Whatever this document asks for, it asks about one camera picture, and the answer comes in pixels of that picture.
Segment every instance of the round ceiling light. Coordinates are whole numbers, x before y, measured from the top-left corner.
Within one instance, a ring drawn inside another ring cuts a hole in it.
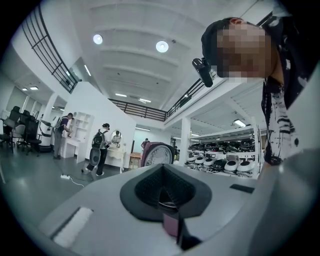
[[[159,41],[156,43],[155,48],[160,53],[165,53],[169,49],[169,45],[165,41]]]
[[[93,36],[93,41],[94,41],[95,44],[101,45],[101,44],[102,44],[102,41],[103,41],[103,38],[102,38],[101,35],[95,34],[95,35]]]

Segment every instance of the ceiling light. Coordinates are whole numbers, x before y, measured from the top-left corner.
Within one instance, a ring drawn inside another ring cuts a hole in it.
[[[84,67],[85,67],[85,70],[86,70],[86,72],[88,73],[88,75],[91,77],[91,74],[90,74],[89,69],[87,68],[87,66],[84,65]]]
[[[143,130],[143,131],[150,131],[150,129],[140,128],[140,127],[136,127],[136,129]]]
[[[159,41],[156,43],[155,48],[160,53],[165,53],[169,49],[169,45],[165,41]]]
[[[151,102],[151,100],[147,100],[147,99],[143,99],[143,98],[140,98],[139,101],[141,101],[141,102],[149,102],[149,103]]]
[[[246,124],[244,122],[241,122],[239,119],[234,120],[234,123],[241,127],[246,127]]]
[[[94,41],[95,44],[101,45],[101,44],[102,44],[102,41],[103,41],[103,38],[102,38],[101,35],[95,34],[95,35],[93,36],[93,41]]]
[[[119,94],[119,93],[116,93],[115,95],[120,96],[120,97],[127,97],[127,95]]]

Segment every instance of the floor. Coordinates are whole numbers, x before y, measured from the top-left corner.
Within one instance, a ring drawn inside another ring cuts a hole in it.
[[[77,164],[76,158],[53,160],[52,153],[35,153],[28,156],[20,149],[0,148],[0,164],[5,184],[0,184],[2,195],[7,200],[13,213],[38,226],[39,223],[56,207],[73,196],[83,187],[62,179],[61,174],[70,175],[75,183],[84,186],[96,180],[119,174],[119,168],[104,167],[104,175],[96,176],[96,171],[85,175],[81,169],[88,162]]]

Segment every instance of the ear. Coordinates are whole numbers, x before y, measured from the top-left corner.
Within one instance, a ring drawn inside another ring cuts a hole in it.
[[[232,18],[232,19],[230,19],[230,23],[234,24],[234,25],[238,25],[238,24],[245,24],[247,22],[245,22],[243,19]]]

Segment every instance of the person wearing backpack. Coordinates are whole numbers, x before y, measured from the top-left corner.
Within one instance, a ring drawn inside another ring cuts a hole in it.
[[[63,131],[67,131],[68,133],[71,132],[71,130],[67,128],[67,124],[68,124],[68,121],[73,118],[74,118],[73,114],[69,113],[68,115],[65,115],[65,116],[59,118],[58,122],[56,123],[56,125],[54,127],[54,147],[53,147],[53,150],[54,150],[53,159],[54,160],[61,159],[59,152],[60,152],[60,147],[61,147],[62,133],[63,133]]]
[[[104,123],[102,128],[98,130],[96,135],[93,137],[92,140],[92,149],[90,152],[90,163],[88,166],[83,170],[83,173],[88,174],[91,172],[95,166],[97,165],[96,175],[102,176],[105,174],[103,171],[105,161],[107,158],[107,152],[109,148],[109,142],[107,137],[107,132],[110,130],[110,125],[108,123]]]

